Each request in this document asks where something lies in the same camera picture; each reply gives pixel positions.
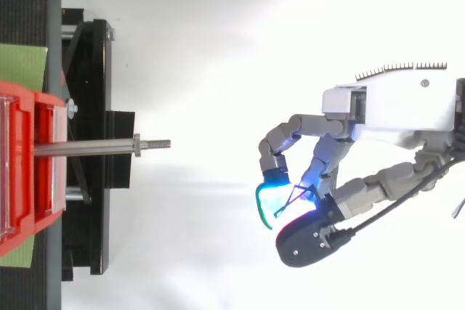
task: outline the translucent object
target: translucent object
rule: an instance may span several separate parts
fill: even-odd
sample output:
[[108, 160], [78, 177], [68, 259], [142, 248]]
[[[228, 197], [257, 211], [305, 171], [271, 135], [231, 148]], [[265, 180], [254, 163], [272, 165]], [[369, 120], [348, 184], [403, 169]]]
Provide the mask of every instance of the translucent object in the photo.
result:
[[304, 197], [304, 192], [304, 188], [290, 183], [262, 185], [257, 203], [265, 225], [275, 229], [315, 210], [315, 203]]
[[10, 218], [11, 193], [9, 189], [9, 119], [13, 97], [0, 96], [0, 240], [12, 232]]
[[[53, 107], [53, 142], [68, 140], [68, 111]], [[52, 213], [66, 209], [66, 157], [52, 158]]]

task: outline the black cable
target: black cable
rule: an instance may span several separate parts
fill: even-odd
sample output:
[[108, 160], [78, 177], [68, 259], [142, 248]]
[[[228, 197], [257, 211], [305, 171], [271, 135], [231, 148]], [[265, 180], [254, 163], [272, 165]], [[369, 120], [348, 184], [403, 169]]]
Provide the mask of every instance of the black cable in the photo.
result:
[[445, 172], [447, 172], [452, 166], [458, 164], [458, 163], [461, 163], [463, 162], [465, 159], [463, 158], [456, 158], [452, 161], [449, 161], [448, 163], [446, 163], [444, 166], [442, 167], [439, 167], [437, 170], [433, 171], [430, 173], [430, 175], [426, 176], [420, 183], [418, 183], [412, 190], [410, 190], [409, 192], [407, 192], [407, 194], [405, 194], [404, 196], [402, 196], [399, 200], [395, 201], [393, 204], [389, 205], [388, 207], [386, 207], [384, 210], [382, 210], [381, 212], [378, 212], [377, 214], [375, 214], [373, 217], [370, 217], [369, 219], [367, 219], [366, 221], [364, 221], [362, 224], [359, 224], [357, 225], [356, 227], [354, 228], [351, 228], [351, 229], [348, 229], [348, 230], [345, 230], [345, 232], [350, 232], [351, 234], [356, 234], [357, 232], [359, 232], [360, 230], [362, 229], [365, 229], [368, 225], [374, 223], [375, 221], [377, 221], [378, 219], [384, 217], [385, 215], [387, 215], [389, 212], [393, 211], [394, 209], [396, 209], [397, 207], [399, 207], [400, 205], [402, 205], [405, 201], [407, 201], [408, 199], [412, 198], [416, 193], [418, 193], [419, 191], [421, 191], [423, 188], [425, 188], [429, 183], [431, 183], [432, 181], [434, 181], [435, 179], [438, 179], [440, 176], [442, 176]]

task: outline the metal threaded rod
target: metal threaded rod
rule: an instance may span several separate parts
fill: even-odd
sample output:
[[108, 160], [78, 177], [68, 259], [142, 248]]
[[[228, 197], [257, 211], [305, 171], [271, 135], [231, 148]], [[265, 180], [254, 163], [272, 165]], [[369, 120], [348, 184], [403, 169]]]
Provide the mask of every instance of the metal threaded rod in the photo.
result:
[[49, 144], [37, 144], [34, 147], [34, 155], [44, 156], [91, 156], [132, 154], [140, 156], [141, 150], [171, 148], [170, 140], [141, 141], [140, 135], [134, 135], [133, 139], [103, 139], [98, 141], [74, 141], [57, 142]]
[[171, 148], [170, 140], [161, 140], [161, 141], [140, 141], [140, 149], [166, 149]]

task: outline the metal rod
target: metal rod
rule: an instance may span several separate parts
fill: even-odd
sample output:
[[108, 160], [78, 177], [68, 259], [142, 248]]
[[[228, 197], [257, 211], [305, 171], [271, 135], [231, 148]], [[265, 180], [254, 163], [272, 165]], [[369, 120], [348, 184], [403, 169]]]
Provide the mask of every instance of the metal rod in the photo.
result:
[[66, 201], [84, 201], [81, 188], [66, 187]]
[[75, 25], [62, 25], [61, 26], [61, 39], [71, 40], [76, 32]]
[[133, 139], [103, 139], [97, 141], [74, 141], [37, 144], [34, 155], [44, 156], [91, 156], [131, 154], [140, 156], [141, 150], [171, 148], [170, 140], [141, 141], [139, 134]]

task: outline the white backdrop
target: white backdrop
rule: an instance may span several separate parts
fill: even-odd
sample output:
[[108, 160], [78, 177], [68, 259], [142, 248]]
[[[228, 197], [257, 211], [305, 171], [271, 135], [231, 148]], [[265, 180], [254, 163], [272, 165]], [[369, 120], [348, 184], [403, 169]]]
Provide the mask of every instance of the white backdrop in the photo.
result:
[[[360, 70], [448, 61], [465, 73], [464, 0], [63, 0], [106, 19], [113, 109], [168, 151], [114, 191], [110, 268], [75, 270], [64, 309], [465, 309], [465, 167], [305, 269], [279, 262], [254, 201], [260, 139]], [[315, 139], [288, 152], [298, 179]], [[356, 144], [340, 183], [413, 154]]]

